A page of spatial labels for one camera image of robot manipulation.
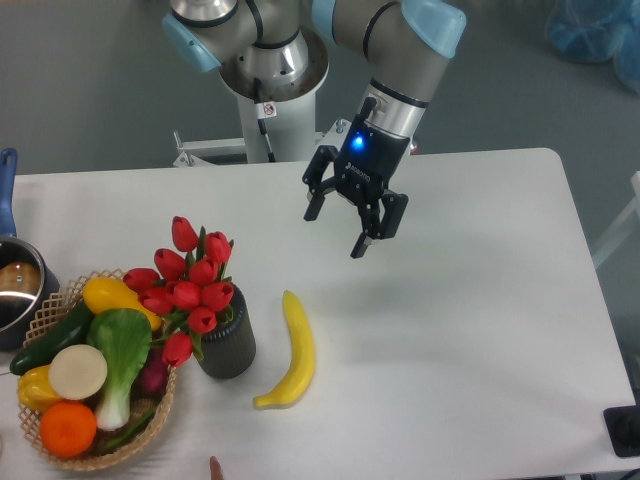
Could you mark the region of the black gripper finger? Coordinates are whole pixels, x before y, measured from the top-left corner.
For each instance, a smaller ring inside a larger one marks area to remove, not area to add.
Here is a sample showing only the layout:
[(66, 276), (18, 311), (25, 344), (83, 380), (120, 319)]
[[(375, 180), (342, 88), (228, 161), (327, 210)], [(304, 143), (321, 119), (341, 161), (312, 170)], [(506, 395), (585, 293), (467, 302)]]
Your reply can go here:
[(407, 195), (393, 191), (384, 191), (376, 200), (364, 197), (357, 199), (355, 205), (362, 232), (351, 251), (351, 257), (362, 258), (374, 241), (394, 238), (408, 203)]
[(309, 162), (303, 177), (303, 183), (308, 187), (308, 207), (304, 214), (305, 221), (315, 221), (324, 204), (328, 193), (335, 190), (335, 177), (323, 179), (329, 165), (338, 157), (338, 150), (331, 145), (320, 145)]

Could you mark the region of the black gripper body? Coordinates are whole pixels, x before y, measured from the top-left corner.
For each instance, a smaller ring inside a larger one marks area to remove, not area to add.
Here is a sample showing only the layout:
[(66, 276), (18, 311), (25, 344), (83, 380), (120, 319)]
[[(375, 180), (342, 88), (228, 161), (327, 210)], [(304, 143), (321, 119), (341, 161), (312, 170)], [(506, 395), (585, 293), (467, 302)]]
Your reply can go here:
[(405, 208), (408, 196), (389, 182), (408, 150), (409, 137), (389, 134), (356, 115), (334, 161), (336, 191), (357, 208)]

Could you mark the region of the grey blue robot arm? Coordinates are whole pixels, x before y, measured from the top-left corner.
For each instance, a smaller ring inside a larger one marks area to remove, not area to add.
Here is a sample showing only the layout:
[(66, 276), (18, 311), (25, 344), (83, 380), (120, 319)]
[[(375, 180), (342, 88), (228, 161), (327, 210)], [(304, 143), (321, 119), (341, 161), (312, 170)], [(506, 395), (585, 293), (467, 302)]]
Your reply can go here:
[[(358, 210), (354, 257), (392, 238), (408, 204), (390, 189), (466, 26), (442, 1), (174, 1), (162, 26), (179, 55), (235, 95), (251, 163), (303, 161), (305, 219), (336, 192)], [(374, 68), (340, 146), (320, 145), (315, 100), (329, 45)]]

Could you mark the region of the person fingertip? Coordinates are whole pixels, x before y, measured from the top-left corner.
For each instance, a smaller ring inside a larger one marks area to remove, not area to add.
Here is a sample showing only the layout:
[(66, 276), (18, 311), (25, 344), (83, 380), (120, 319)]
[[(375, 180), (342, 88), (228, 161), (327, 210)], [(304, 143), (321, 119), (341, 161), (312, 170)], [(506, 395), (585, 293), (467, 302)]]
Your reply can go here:
[(209, 459), (210, 479), (211, 480), (224, 480), (221, 465), (215, 456), (211, 456)]

